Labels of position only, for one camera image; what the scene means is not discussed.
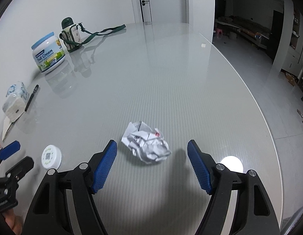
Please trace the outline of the person left hand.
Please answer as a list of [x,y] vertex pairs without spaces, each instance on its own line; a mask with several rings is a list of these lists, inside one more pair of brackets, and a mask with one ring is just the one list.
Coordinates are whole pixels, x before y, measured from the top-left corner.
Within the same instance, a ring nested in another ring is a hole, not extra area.
[[13,209],[9,209],[3,213],[0,213],[0,218],[5,221],[8,227],[14,232],[14,234],[22,233],[22,222],[20,218],[18,218]]

